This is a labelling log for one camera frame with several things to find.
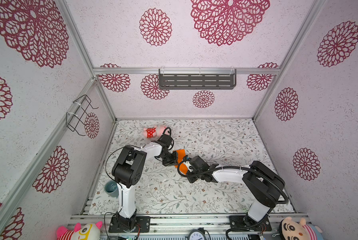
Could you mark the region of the orange square paper sheet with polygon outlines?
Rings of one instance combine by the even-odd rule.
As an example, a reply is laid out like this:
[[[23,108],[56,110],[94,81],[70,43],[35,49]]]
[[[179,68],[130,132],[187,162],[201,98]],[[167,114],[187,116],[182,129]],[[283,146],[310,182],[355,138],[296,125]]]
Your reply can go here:
[[[185,150],[176,150],[175,151],[178,154],[178,160],[177,160],[177,165],[175,166],[175,168],[177,169],[179,164],[183,161],[183,158],[186,156]],[[180,165],[179,167],[179,171],[186,175],[188,172],[188,167],[185,164]]]

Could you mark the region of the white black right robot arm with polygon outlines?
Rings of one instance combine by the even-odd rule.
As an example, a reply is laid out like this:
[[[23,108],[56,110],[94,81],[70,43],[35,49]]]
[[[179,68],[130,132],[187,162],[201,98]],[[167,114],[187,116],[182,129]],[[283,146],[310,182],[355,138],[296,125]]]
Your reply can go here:
[[[190,183],[203,180],[208,183],[245,184],[255,200],[244,217],[245,224],[252,226],[265,221],[277,205],[287,205],[289,198],[284,191],[284,180],[262,162],[254,161],[249,166],[208,165],[203,159],[192,159],[185,164],[188,167],[184,174]]]

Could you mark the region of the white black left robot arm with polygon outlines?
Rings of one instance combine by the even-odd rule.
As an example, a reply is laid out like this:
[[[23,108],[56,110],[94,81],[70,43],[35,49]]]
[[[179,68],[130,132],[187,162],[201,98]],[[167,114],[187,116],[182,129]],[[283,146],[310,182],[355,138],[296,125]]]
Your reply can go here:
[[[135,185],[142,177],[146,161],[158,159],[169,164],[178,163],[178,155],[170,152],[174,144],[174,141],[153,141],[143,147],[126,145],[122,148],[112,169],[120,190],[118,213],[121,217],[130,219],[136,213]]]

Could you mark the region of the pink pig plush toy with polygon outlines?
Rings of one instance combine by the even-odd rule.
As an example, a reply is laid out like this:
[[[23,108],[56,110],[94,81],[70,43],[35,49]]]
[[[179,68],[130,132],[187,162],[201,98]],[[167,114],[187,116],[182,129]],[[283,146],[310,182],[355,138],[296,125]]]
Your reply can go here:
[[[166,131],[166,128],[167,126],[164,125],[154,126],[152,128],[144,128],[143,135],[147,139],[159,138],[163,134],[165,135],[169,134],[169,131],[168,130]]]

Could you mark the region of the round gauge clock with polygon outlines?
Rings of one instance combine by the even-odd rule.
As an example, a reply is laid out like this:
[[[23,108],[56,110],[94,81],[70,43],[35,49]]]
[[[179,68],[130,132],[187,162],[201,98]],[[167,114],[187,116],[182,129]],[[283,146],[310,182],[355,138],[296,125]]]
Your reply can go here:
[[[188,240],[206,240],[204,228],[192,230],[187,236]]]

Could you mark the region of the teal cup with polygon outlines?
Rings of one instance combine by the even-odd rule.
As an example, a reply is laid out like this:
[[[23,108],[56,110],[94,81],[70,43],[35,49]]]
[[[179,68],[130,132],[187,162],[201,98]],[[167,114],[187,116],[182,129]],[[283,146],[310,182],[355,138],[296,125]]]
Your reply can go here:
[[[108,181],[105,186],[104,186],[104,192],[112,198],[118,198],[119,197],[119,188],[118,188],[118,184],[113,181],[110,180]]]

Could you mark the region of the pink white plush toy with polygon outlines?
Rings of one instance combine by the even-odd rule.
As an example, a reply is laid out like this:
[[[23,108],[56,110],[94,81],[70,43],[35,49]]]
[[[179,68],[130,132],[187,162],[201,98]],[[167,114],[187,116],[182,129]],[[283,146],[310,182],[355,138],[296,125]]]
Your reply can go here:
[[[99,240],[102,226],[103,222],[99,221],[84,226],[77,223],[73,230],[68,230],[66,227],[59,227],[57,229],[57,240]]]

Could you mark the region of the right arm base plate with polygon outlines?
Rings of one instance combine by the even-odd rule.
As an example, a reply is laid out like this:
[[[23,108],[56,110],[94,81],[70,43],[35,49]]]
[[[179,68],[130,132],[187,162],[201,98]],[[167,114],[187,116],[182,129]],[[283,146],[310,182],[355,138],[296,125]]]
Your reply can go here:
[[[259,220],[254,220],[246,215],[231,215],[228,217],[230,228],[233,231],[270,232],[272,227],[268,215]]]

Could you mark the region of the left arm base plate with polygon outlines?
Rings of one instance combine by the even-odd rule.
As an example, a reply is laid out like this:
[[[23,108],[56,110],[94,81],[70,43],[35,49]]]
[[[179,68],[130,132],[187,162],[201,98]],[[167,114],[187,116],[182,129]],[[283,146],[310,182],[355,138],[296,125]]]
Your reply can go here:
[[[133,216],[130,219],[115,215],[111,219],[109,233],[148,233],[151,217]]]

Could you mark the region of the grey wall shelf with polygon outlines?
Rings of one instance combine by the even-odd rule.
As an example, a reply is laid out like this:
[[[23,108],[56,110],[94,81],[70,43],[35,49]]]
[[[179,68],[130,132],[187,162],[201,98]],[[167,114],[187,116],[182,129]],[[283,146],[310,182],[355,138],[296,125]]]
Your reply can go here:
[[[236,74],[177,74],[159,69],[161,90],[233,90],[236,87]]]

